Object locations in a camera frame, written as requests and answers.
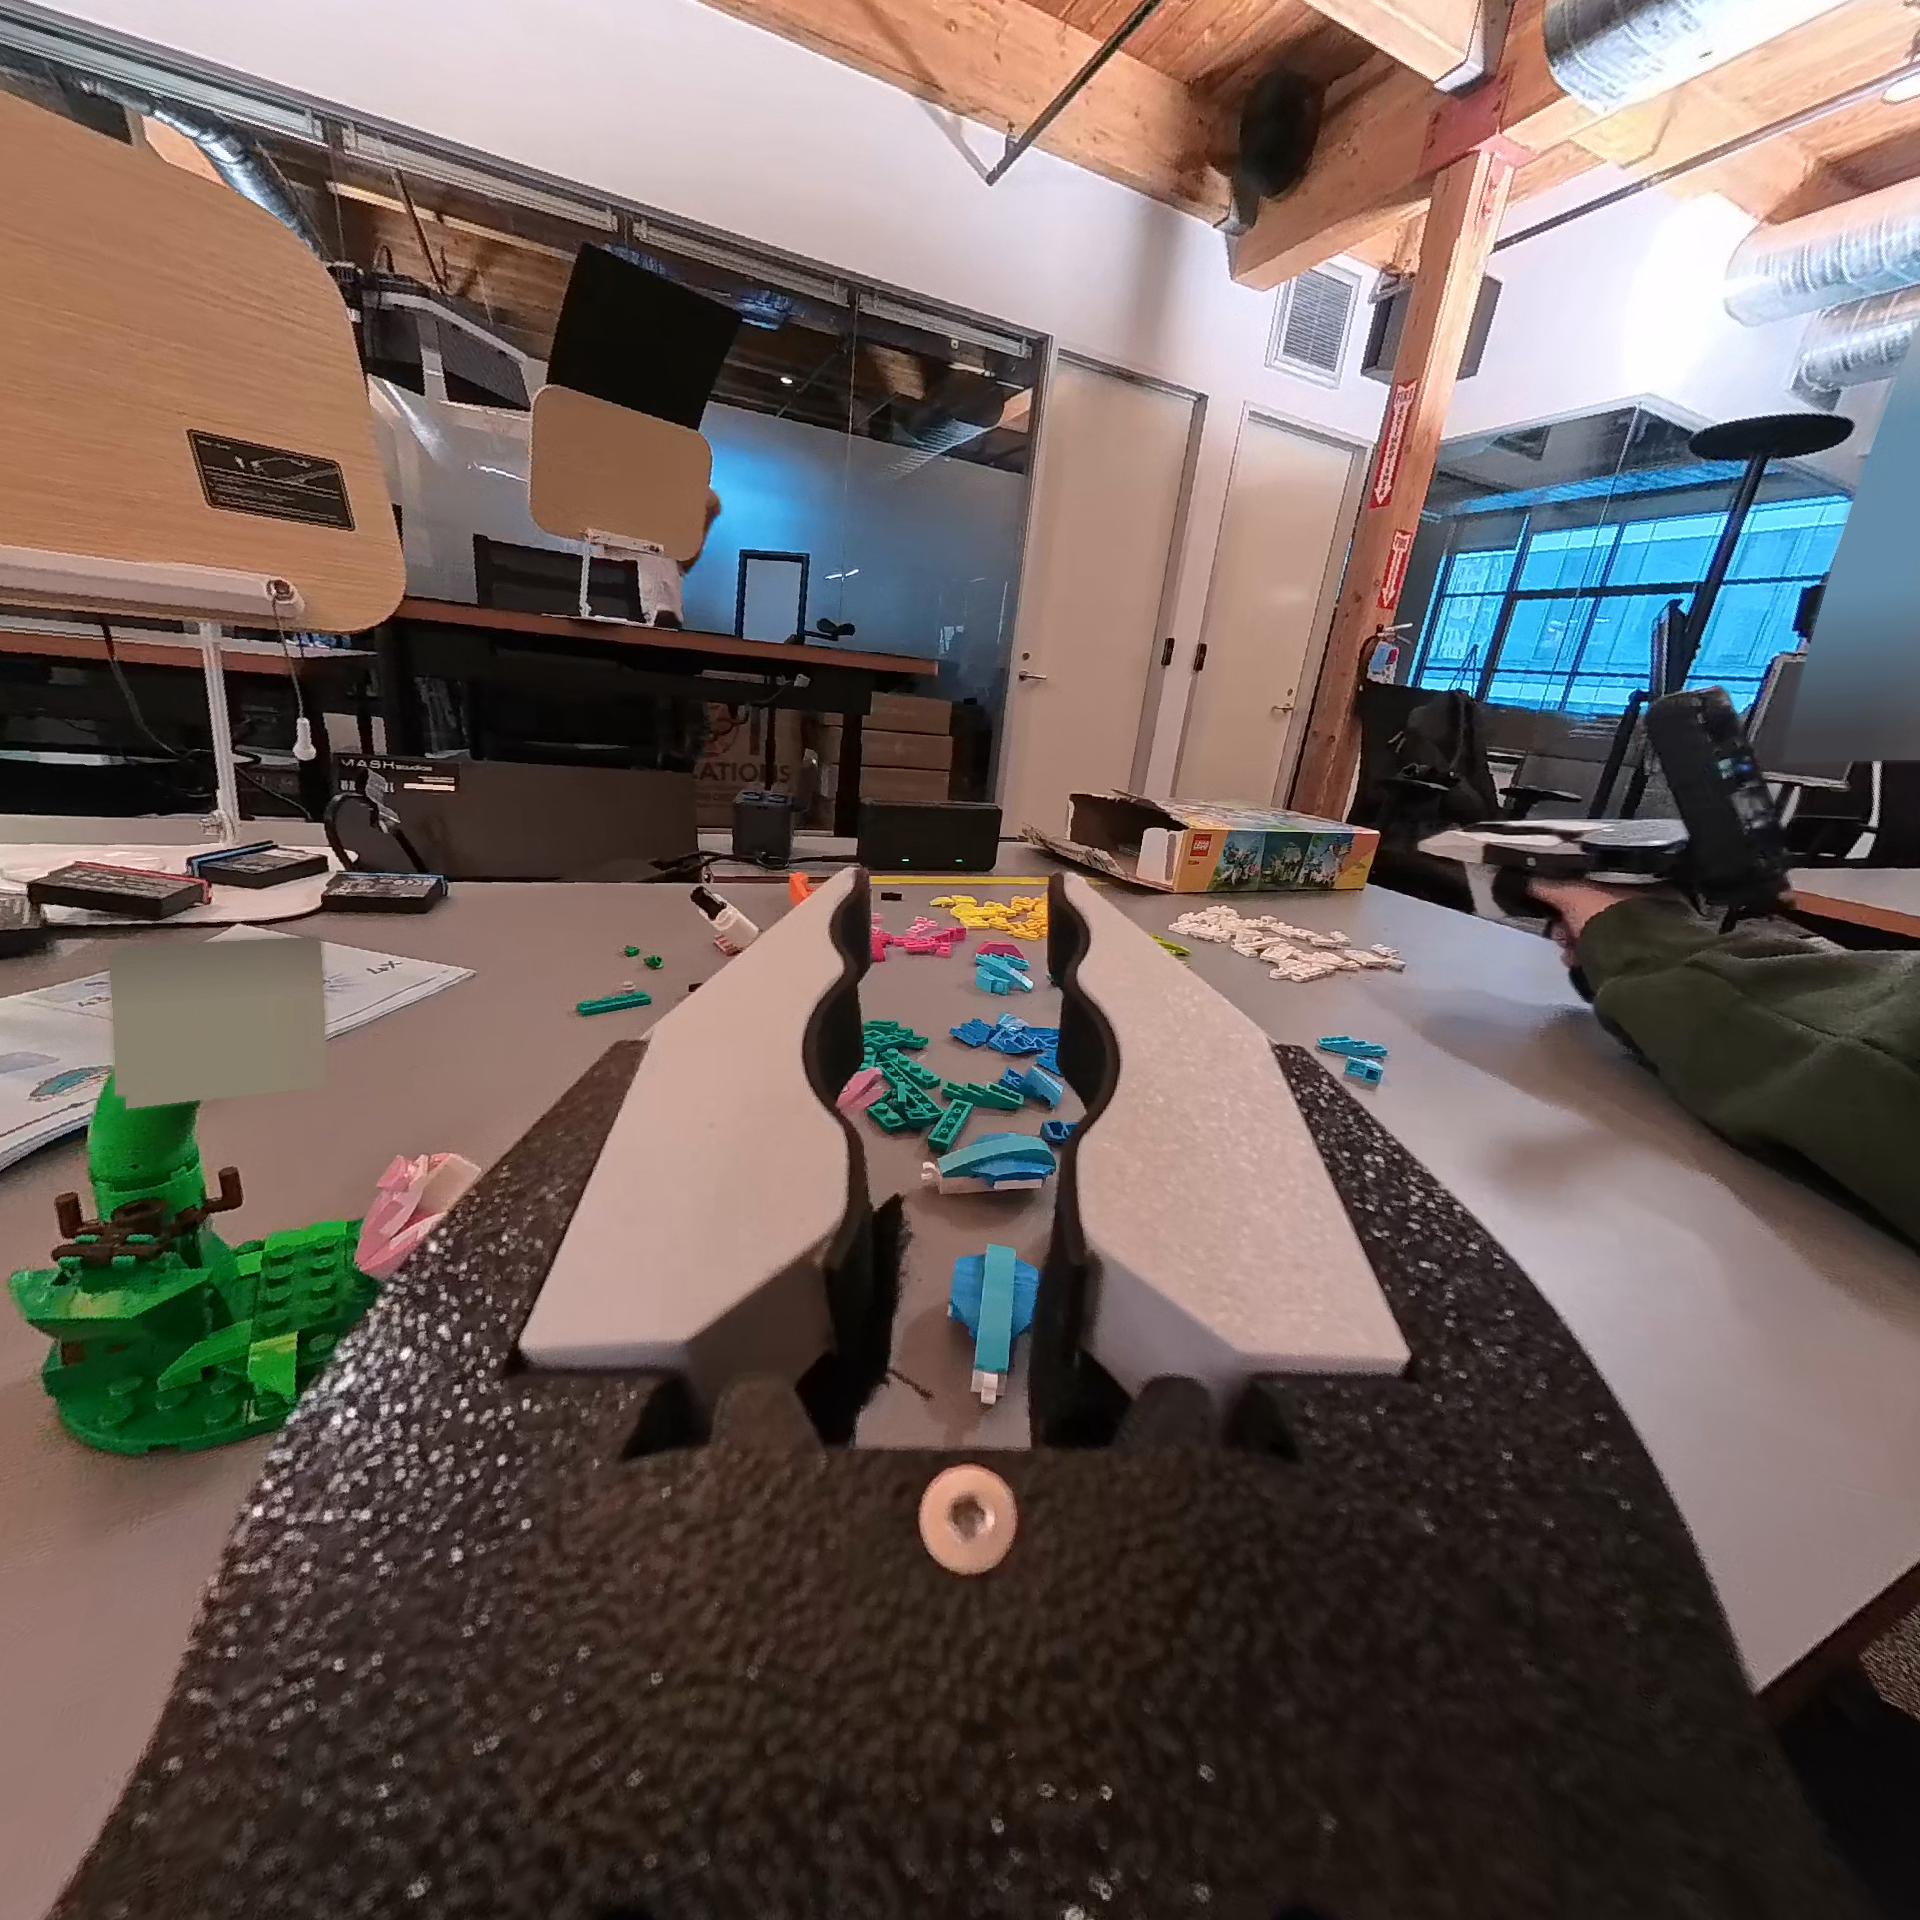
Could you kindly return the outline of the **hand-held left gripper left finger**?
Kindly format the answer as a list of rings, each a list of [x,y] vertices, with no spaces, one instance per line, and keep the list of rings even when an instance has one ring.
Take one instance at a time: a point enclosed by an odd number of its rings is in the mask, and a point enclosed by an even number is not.
[[[861,1063],[874,883],[828,878],[669,1006],[517,1330],[535,1369],[648,1369],[694,1409],[786,1380],[847,1446],[893,1351],[866,1150],[839,1091]]]

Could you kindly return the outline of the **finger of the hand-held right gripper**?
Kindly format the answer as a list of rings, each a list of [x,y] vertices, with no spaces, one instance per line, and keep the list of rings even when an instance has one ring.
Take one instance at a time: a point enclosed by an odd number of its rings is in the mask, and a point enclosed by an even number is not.
[[[1421,849],[1464,865],[1471,907],[1545,907],[1532,897],[1532,860],[1545,849],[1541,824],[1447,824]]]

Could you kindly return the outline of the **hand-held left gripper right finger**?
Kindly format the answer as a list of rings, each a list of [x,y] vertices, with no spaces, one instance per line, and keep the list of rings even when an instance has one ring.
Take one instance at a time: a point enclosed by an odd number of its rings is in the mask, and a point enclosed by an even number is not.
[[[1154,1380],[1400,1380],[1410,1347],[1272,1035],[1096,883],[1047,883],[1076,1091],[1033,1308],[1033,1440],[1097,1446]]]

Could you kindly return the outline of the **person's right forearm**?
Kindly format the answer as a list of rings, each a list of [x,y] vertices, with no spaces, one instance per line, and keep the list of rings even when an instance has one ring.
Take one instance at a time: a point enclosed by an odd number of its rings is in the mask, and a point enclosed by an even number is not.
[[[1576,938],[1597,1024],[1705,1127],[1920,1240],[1920,956],[1725,933],[1624,891]]]

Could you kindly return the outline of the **colourful lego box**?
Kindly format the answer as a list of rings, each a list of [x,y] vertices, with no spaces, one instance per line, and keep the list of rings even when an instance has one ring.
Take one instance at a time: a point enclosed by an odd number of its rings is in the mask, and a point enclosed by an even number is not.
[[[1067,794],[1047,847],[1116,883],[1168,897],[1360,891],[1379,829],[1243,802]]]

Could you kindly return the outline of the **pile of white lego pieces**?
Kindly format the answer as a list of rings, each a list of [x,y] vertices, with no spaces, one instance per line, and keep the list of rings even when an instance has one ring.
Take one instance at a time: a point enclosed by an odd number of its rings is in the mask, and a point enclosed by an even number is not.
[[[1404,972],[1404,956],[1379,944],[1358,944],[1350,933],[1299,928],[1272,912],[1239,907],[1188,907],[1168,923],[1177,947],[1231,947],[1261,960],[1280,982],[1320,982],[1335,972]]]

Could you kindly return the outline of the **turquoise curved lego assembly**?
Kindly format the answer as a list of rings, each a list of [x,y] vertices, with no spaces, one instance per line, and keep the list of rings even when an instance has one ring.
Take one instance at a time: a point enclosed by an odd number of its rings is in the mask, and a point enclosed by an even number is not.
[[[1057,1153],[1037,1135],[981,1135],[922,1165],[922,1186],[939,1194],[1030,1194],[1044,1191]]]

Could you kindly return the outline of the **pile of teal green lego pieces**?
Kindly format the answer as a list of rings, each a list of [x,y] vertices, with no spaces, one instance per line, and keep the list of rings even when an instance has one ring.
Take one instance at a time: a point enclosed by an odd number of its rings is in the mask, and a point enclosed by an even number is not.
[[[942,1079],[922,1047],[928,1036],[907,1024],[861,1024],[861,1070],[875,1070],[866,1112],[884,1135],[915,1135],[930,1153],[954,1153],[976,1112],[1025,1112],[1019,1090]]]

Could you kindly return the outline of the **blue lego assembly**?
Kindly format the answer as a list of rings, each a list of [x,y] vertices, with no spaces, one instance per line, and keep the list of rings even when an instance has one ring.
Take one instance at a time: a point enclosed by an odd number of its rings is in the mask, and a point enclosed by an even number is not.
[[[1037,1306],[1037,1267],[1007,1247],[959,1253],[946,1282],[946,1319],[975,1337],[975,1398],[1000,1406],[1011,1378],[1011,1357]]]

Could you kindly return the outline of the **pink lego flower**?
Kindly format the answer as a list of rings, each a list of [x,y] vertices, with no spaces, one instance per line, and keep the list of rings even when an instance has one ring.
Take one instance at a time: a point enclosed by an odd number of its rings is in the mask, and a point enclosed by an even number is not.
[[[380,1175],[375,1202],[357,1224],[353,1267],[366,1282],[388,1282],[438,1230],[438,1220],[479,1186],[479,1165],[466,1153],[395,1160]]]

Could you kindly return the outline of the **pile of blue lego pieces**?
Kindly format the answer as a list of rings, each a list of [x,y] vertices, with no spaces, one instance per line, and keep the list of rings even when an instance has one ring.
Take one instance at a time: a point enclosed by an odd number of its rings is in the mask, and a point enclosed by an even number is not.
[[[946,1036],[976,1059],[962,1079],[946,1079],[946,1100],[975,1100],[994,1110],[1044,1110],[1057,1112],[1067,1100],[1067,1079],[1057,1063],[1057,1027],[1025,1016],[970,1016],[954,1024]]]

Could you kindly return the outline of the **pile of pink lego pieces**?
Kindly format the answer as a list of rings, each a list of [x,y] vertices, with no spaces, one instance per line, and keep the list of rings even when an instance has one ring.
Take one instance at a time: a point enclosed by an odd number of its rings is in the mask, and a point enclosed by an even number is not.
[[[1019,956],[1025,944],[1037,944],[1044,923],[1037,918],[959,918],[959,923],[930,923],[915,918],[907,928],[885,928],[874,918],[874,960],[885,960],[893,951],[915,951],[915,956],[954,956],[959,947],[976,947],[994,956]]]

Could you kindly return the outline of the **lego instruction booklet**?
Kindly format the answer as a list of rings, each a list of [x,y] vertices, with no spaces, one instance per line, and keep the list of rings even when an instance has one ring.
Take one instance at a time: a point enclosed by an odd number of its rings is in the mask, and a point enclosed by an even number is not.
[[[0,1165],[91,1123],[115,1063],[115,982],[129,982],[134,1090],[229,1100],[316,1090],[328,1036],[466,976],[468,965],[265,928],[115,947],[101,972],[0,1002]]]

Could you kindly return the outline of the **green lego plant build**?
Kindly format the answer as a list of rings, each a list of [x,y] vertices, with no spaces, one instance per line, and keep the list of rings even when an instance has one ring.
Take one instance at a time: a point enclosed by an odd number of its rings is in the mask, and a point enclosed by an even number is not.
[[[56,1251],[10,1273],[52,1341],[42,1387],[64,1436],[115,1450],[210,1450],[279,1432],[364,1319],[380,1282],[364,1220],[223,1240],[240,1175],[205,1177],[195,1104],[129,1110],[115,1081],[86,1127],[83,1194],[56,1199]]]

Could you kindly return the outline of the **person's right hand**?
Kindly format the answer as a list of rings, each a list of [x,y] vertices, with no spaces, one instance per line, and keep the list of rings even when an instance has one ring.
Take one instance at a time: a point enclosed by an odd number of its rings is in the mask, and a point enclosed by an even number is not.
[[[1583,972],[1583,956],[1576,956],[1576,938],[1588,923],[1597,923],[1608,907],[1624,900],[1617,888],[1597,888],[1597,883],[1583,883],[1583,878],[1532,878],[1529,883],[1529,897],[1541,907],[1545,918],[1545,938],[1555,944],[1564,951],[1564,965],[1573,976],[1573,995],[1583,1002],[1595,1002],[1595,982]]]

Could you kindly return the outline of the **black office chair with jacket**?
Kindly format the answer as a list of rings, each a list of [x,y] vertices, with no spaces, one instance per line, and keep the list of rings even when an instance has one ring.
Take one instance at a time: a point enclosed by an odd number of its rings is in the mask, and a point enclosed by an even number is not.
[[[1471,695],[1368,681],[1358,720],[1360,762],[1348,823],[1379,829],[1379,847],[1421,847],[1501,815]]]

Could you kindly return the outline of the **large grid window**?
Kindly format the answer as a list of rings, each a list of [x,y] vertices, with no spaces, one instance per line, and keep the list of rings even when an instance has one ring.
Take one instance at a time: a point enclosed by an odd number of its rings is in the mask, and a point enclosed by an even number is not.
[[[1770,666],[1797,649],[1797,598],[1838,551],[1851,496],[1763,488],[1740,536],[1686,687],[1752,705]],[[1731,482],[1612,506],[1457,515],[1421,527],[1421,636],[1404,681],[1488,705],[1617,713],[1651,687],[1651,629],[1705,584],[1731,522]]]

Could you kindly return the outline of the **grey door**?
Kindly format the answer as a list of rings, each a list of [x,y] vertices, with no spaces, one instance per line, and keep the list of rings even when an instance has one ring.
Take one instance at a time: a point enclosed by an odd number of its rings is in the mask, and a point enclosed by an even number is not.
[[[1252,406],[1168,778],[1177,802],[1280,804],[1358,527],[1360,449]]]
[[[1054,353],[1001,695],[1001,824],[1063,829],[1149,745],[1207,398]]]

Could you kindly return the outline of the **black floor lamp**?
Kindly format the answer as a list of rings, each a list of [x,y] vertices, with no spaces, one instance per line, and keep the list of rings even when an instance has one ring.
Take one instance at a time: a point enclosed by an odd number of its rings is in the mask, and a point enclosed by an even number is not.
[[[1595,815],[1612,809],[1612,790],[1617,790],[1617,778],[1628,765],[1628,745],[1645,733],[1650,698],[1678,695],[1686,687],[1697,647],[1710,636],[1713,605],[1721,605],[1725,580],[1735,567],[1740,536],[1744,536],[1744,522],[1752,515],[1752,500],[1763,488],[1770,462],[1775,456],[1807,456],[1807,455],[1838,449],[1851,435],[1854,435],[1851,417],[1827,417],[1827,415],[1770,415],[1770,417],[1713,424],[1713,430],[1697,430],[1686,440],[1692,456],[1705,456],[1705,462],[1740,456],[1740,488],[1735,488],[1731,517],[1721,527],[1710,573],[1697,580],[1692,598],[1686,605],[1668,598],[1663,638],[1651,647],[1651,687],[1631,689],[1624,713],[1617,713],[1612,753],[1608,753],[1597,790],[1595,790]]]

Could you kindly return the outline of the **black charger box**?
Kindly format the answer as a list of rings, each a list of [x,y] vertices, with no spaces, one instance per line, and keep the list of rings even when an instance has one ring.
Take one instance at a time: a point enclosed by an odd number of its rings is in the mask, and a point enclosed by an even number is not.
[[[857,860],[866,871],[976,878],[1000,865],[994,802],[861,802]]]

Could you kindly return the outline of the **stack of cardboard boxes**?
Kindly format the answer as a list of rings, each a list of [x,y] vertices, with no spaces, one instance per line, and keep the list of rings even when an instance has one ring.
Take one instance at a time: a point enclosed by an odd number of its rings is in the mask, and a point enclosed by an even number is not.
[[[954,705],[874,695],[857,745],[861,802],[942,804],[954,794]]]

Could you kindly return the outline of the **white round mat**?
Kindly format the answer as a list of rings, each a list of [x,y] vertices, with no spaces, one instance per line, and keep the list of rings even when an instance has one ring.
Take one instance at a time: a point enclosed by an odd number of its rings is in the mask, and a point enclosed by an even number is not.
[[[101,860],[101,865],[129,865],[129,871],[188,871],[188,859],[195,847],[144,847],[144,842],[101,842],[101,847],[64,847],[64,842],[4,842],[0,847],[0,891],[23,891],[23,883],[70,865],[70,860]],[[321,907],[321,888],[336,871],[334,849],[321,849],[316,878],[279,883],[279,888],[234,888],[210,883],[210,897],[201,907],[188,907],[166,918],[166,928],[229,928],[229,923],[293,923]],[[56,928],[149,928],[129,912],[86,912],[86,907],[43,907],[43,923]]]

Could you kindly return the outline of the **small wooden board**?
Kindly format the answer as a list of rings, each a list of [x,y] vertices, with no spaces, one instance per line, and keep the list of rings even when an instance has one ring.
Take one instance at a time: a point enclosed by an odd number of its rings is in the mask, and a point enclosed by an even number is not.
[[[535,391],[531,515],[553,541],[648,546],[676,563],[705,551],[711,444],[557,384]]]

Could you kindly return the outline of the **metal ceiling hanger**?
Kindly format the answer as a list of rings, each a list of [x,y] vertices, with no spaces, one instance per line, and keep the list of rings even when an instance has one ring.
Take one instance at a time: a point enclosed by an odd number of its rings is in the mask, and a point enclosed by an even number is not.
[[[1158,14],[1166,0],[1140,0],[1119,24],[1116,34],[1097,40],[1097,48],[1067,74],[1067,85],[1057,85],[1057,97],[1047,97],[1047,108],[1019,132],[1001,142],[1001,154],[981,169],[981,184],[1000,184],[1033,146],[1044,132],[1054,132],[1054,120],[1096,85],[1096,74],[1119,62],[1119,48]]]

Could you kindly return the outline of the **black square panel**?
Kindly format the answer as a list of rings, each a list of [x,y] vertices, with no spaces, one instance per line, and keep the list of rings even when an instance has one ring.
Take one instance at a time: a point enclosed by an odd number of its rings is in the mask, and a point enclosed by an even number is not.
[[[737,330],[737,306],[591,243],[564,280],[544,384],[699,430]]]

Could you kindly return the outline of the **tilted wooden tabletop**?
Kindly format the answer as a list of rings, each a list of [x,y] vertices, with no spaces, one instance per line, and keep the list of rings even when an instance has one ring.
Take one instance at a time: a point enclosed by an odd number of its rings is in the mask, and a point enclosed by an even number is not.
[[[298,629],[403,598],[366,376],[328,266],[234,184],[0,111],[0,546],[219,563]]]

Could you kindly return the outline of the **wooden support post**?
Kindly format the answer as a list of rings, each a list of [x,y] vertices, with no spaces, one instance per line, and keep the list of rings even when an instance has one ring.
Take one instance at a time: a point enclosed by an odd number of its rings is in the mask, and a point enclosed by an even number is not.
[[[1447,406],[1481,285],[1481,266],[1491,257],[1505,190],[1510,190],[1510,149],[1501,142],[1457,154],[1435,178],[1435,194],[1426,205],[1421,262],[1410,277],[1410,319],[1398,359],[1398,376],[1421,384],[1414,417],[1404,430],[1404,462],[1398,478],[1392,509],[1372,509],[1372,478],[1360,488],[1358,541],[1341,573],[1341,598],[1325,636],[1325,659],[1308,698],[1308,733],[1299,745],[1289,804],[1308,815],[1341,823],[1358,790],[1360,720],[1358,720],[1358,669],[1360,647],[1378,626],[1398,621],[1398,609],[1378,609],[1379,563],[1398,527],[1421,527],[1426,488],[1435,476],[1435,449],[1447,435]]]

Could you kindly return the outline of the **silver ventilation duct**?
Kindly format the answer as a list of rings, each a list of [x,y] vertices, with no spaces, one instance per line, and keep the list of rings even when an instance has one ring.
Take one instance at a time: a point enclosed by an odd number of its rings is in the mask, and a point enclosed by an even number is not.
[[[1836,9],[1838,0],[1545,0],[1541,48],[1564,97],[1612,118]]]
[[[1920,330],[1920,180],[1752,226],[1731,257],[1725,312],[1744,328],[1807,319],[1797,398],[1895,376]]]

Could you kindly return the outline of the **black wall speaker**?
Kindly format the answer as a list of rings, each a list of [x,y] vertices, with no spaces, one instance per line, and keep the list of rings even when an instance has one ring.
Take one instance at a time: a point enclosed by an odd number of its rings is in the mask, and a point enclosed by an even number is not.
[[[1501,277],[1481,277],[1457,376],[1481,372],[1481,353],[1491,336],[1496,302],[1501,302]],[[1410,277],[1379,277],[1372,290],[1360,376],[1378,376],[1378,384],[1398,376],[1404,319],[1410,319]]]

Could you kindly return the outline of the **white wall vent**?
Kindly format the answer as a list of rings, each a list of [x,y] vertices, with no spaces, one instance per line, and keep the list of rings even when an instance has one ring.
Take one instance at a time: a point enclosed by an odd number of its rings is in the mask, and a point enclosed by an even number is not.
[[[1348,266],[1308,266],[1273,290],[1267,369],[1335,387],[1358,328],[1360,277]]]

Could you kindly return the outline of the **white table frame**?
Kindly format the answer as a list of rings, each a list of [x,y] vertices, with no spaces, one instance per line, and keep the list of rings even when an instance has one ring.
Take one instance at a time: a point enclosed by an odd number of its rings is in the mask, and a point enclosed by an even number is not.
[[[270,629],[288,638],[305,621],[305,598],[282,573],[240,573],[219,563],[129,563],[129,557],[86,557],[62,551],[0,551],[0,591],[4,605],[42,605],[42,609],[83,609],[101,626],[113,649],[113,621],[115,616],[175,616],[195,629],[201,649],[201,695],[205,695],[205,745],[210,745],[210,782],[219,782],[219,837],[240,837],[240,778],[234,753],[234,713],[229,713],[229,666],[223,666],[223,636],[234,626]]]

